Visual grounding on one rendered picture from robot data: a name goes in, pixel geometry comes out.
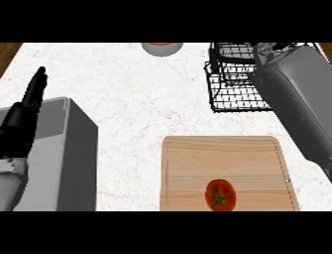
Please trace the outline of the grey box appliance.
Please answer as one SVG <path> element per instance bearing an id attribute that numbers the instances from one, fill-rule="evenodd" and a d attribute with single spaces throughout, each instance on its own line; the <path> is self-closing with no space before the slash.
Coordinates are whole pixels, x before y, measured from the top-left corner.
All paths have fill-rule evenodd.
<path id="1" fill-rule="evenodd" d="M 8 110 L 0 109 L 0 124 Z M 94 211 L 98 127 L 76 102 L 44 102 L 18 211 Z M 0 171 L 7 169 L 0 162 Z"/>

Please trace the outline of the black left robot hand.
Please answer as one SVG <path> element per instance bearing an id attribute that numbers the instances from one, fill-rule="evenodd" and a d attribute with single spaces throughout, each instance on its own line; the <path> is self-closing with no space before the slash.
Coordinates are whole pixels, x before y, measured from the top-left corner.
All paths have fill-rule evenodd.
<path id="1" fill-rule="evenodd" d="M 42 66 L 29 83 L 23 100 L 14 103 L 0 125 L 0 160 L 29 157 L 47 86 L 47 68 Z"/>

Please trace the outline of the grey bowl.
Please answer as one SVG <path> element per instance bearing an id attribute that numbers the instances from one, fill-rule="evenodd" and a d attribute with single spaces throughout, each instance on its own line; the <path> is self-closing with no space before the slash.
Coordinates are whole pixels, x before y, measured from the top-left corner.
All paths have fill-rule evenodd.
<path id="1" fill-rule="evenodd" d="M 171 57 L 175 55 L 184 47 L 182 43 L 171 43 L 168 45 L 154 45 L 151 43 L 142 43 L 145 52 L 154 57 Z"/>

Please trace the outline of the wooden cutting board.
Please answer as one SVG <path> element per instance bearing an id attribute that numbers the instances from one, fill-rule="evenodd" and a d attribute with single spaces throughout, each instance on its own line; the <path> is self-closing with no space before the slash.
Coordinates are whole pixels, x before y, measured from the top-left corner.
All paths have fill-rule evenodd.
<path id="1" fill-rule="evenodd" d="M 299 209 L 281 146 L 274 137 L 165 138 L 160 208 L 206 210 L 206 190 L 213 180 L 233 184 L 237 211 Z"/>

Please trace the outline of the red tomato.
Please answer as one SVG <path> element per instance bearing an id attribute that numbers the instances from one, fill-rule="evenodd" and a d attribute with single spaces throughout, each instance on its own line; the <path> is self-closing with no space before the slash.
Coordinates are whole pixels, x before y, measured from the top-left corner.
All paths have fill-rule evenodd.
<path id="1" fill-rule="evenodd" d="M 206 189 L 206 202 L 212 211 L 233 211 L 237 207 L 237 191 L 222 179 L 212 180 Z"/>

